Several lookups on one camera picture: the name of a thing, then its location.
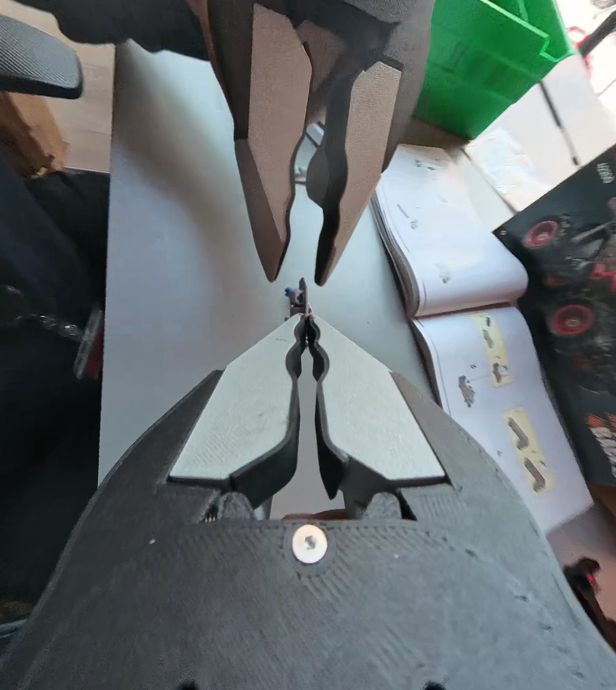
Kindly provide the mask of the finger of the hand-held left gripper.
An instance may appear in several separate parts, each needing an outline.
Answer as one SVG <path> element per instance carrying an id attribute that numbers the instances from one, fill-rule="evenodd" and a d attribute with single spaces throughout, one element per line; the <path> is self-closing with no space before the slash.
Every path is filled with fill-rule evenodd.
<path id="1" fill-rule="evenodd" d="M 290 240 L 312 64 L 283 1 L 209 1 L 208 17 L 253 241 L 274 281 Z"/>
<path id="2" fill-rule="evenodd" d="M 398 69 L 377 61 L 331 87 L 306 185 L 322 210 L 313 278 L 319 286 L 329 280 L 381 177 L 399 81 Z"/>

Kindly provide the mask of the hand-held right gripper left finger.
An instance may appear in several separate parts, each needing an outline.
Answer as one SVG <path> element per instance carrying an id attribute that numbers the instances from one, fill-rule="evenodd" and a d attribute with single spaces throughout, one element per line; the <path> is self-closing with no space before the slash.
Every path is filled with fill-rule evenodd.
<path id="1" fill-rule="evenodd" d="M 241 493 L 253 507 L 272 499 L 298 464 L 300 373 L 295 315 L 224 369 L 169 479 Z"/>

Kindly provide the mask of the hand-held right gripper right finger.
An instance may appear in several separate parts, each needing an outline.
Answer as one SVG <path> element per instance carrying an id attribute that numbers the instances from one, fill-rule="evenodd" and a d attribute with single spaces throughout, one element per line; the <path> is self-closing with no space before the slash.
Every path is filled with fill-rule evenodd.
<path id="1" fill-rule="evenodd" d="M 330 498 L 359 518 L 379 493 L 444 484 L 447 474 L 394 374 L 317 316 L 307 318 L 316 381 L 316 441 Z"/>

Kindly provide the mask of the small grey lego assembly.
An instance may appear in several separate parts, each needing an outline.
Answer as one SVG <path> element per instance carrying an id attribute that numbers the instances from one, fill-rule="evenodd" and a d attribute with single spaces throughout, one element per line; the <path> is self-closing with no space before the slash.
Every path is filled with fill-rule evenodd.
<path id="1" fill-rule="evenodd" d="M 307 282 L 303 277 L 299 279 L 297 287 L 287 287 L 285 289 L 285 296 L 289 300 L 289 315 L 285 317 L 285 321 L 288 321 L 295 315 L 305 318 L 313 316 L 313 310 L 309 303 Z"/>

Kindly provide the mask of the lego instruction booklet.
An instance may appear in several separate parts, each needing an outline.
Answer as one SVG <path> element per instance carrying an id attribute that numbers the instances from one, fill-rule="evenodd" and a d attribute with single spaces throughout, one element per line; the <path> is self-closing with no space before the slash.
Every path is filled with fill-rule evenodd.
<path id="1" fill-rule="evenodd" d="M 498 463 L 545 534 L 590 510 L 516 307 L 528 274 L 483 228 L 455 162 L 400 145 L 372 212 L 438 404 Z"/>

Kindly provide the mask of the black lego set box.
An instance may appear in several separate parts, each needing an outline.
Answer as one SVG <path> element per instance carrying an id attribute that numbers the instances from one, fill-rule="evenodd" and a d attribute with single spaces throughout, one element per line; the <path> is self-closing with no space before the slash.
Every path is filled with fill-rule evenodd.
<path id="1" fill-rule="evenodd" d="M 616 488 L 616 144 L 493 234 L 583 475 Z"/>

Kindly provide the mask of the green plastic bin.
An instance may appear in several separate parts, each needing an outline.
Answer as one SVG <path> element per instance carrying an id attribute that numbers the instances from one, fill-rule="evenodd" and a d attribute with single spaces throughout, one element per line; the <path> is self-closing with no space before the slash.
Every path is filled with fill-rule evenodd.
<path id="1" fill-rule="evenodd" d="M 436 1 L 413 116 L 474 139 L 573 52 L 555 1 Z"/>

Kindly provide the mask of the thin black pole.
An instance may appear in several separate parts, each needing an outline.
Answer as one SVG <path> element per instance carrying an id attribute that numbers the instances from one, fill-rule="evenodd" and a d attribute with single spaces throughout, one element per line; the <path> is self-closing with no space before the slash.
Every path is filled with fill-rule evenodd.
<path id="1" fill-rule="evenodd" d="M 561 116 L 558 113 L 556 105 L 555 105 L 555 103 L 554 103 L 554 101 L 550 95 L 550 92 L 548 91 L 548 89 L 545 85 L 544 80 L 541 79 L 538 82 L 538 86 L 541 90 L 543 98 L 545 99 L 545 103 L 547 105 L 547 108 L 550 111 L 550 114 L 553 118 L 554 124 L 557 127 L 557 129 L 559 130 L 559 132 L 561 133 L 563 142 L 565 143 L 567 150 L 569 152 L 571 162 L 573 163 L 573 165 L 576 168 L 579 168 L 580 167 L 580 160 L 579 160 L 578 152 L 576 150 L 576 146 L 574 145 L 574 142 L 571 138 L 571 135 L 569 134 L 566 126 L 564 125 L 564 123 L 562 121 Z"/>

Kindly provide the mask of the person's dark clothing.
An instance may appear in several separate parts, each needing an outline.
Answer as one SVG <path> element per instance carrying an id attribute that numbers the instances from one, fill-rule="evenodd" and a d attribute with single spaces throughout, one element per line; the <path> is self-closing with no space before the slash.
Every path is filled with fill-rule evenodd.
<path id="1" fill-rule="evenodd" d="M 0 596 L 35 604 L 97 487 L 102 384 L 77 337 L 104 306 L 109 178 L 22 181 L 0 151 Z"/>

